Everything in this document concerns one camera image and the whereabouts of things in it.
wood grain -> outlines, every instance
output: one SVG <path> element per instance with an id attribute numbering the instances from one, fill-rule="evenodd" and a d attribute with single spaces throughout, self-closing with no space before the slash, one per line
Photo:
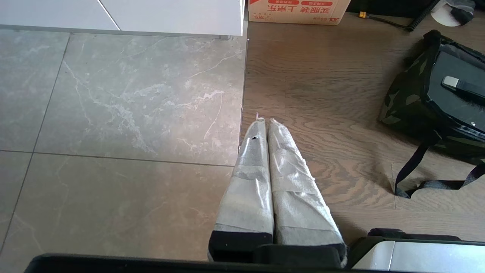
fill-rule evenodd
<path id="1" fill-rule="evenodd" d="M 423 34 L 438 29 L 485 52 L 484 24 L 480 12 L 458 28 L 427 17 L 412 33 L 355 14 L 336 27 L 250 22 L 242 135 L 256 112 L 285 124 L 325 201 L 338 208 L 334 216 L 346 238 L 394 227 L 484 240 L 476 225 L 485 222 L 485 179 L 461 191 L 395 198 L 393 179 L 418 142 L 377 121 L 388 86 Z M 471 167 L 428 152 L 407 181 L 463 179 Z"/>

black strap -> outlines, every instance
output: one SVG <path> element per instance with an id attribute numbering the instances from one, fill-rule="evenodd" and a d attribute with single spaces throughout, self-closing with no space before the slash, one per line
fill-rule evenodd
<path id="1" fill-rule="evenodd" d="M 436 188 L 436 189 L 460 189 L 485 174 L 485 163 L 478 164 L 466 177 L 465 180 L 427 180 L 423 181 L 419 187 L 404 191 L 398 187 L 399 182 L 403 181 L 421 162 L 424 154 L 429 147 L 434 146 L 440 140 L 437 133 L 431 134 L 414 152 L 411 159 L 404 165 L 396 178 L 395 195 L 411 198 L 411 195 L 418 189 Z"/>

cabinet door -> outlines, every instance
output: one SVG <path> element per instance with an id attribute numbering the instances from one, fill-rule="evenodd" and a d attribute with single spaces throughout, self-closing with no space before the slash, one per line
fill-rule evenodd
<path id="1" fill-rule="evenodd" d="M 0 24 L 119 30 L 98 0 L 0 0 Z"/>
<path id="2" fill-rule="evenodd" d="M 244 0 L 100 0 L 123 31 L 242 35 Z"/>

cardboard box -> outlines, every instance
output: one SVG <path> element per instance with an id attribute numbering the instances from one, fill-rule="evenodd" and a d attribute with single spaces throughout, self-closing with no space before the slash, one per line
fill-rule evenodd
<path id="1" fill-rule="evenodd" d="M 350 0 L 249 0 L 253 22 L 338 25 Z"/>

gray marble tile floor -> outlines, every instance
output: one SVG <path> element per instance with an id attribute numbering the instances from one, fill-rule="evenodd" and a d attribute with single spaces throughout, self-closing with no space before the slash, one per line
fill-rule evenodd
<path id="1" fill-rule="evenodd" d="M 43 253 L 205 260 L 246 35 L 0 30 L 0 272 Z"/>

